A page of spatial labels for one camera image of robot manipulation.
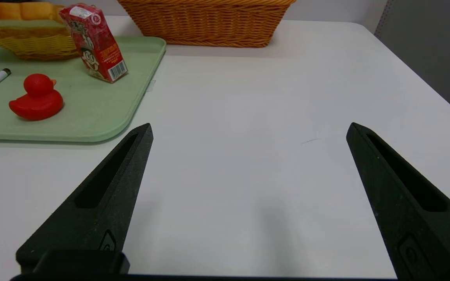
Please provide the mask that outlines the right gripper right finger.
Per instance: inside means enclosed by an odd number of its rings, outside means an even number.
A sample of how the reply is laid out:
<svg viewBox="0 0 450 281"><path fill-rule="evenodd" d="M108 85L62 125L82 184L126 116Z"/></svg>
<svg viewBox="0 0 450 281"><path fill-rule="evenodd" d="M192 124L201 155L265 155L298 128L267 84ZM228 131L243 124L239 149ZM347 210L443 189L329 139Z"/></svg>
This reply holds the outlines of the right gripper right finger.
<svg viewBox="0 0 450 281"><path fill-rule="evenodd" d="M397 278L450 281L450 199L371 129L346 140Z"/></svg>

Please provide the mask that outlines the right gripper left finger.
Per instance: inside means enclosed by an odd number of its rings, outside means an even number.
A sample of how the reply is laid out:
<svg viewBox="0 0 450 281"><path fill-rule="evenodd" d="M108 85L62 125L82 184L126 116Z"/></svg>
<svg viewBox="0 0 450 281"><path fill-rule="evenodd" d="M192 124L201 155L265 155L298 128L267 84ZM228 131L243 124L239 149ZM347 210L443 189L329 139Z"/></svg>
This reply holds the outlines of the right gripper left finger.
<svg viewBox="0 0 450 281"><path fill-rule="evenodd" d="M22 274L126 274L123 246L154 140L131 130L16 251Z"/></svg>

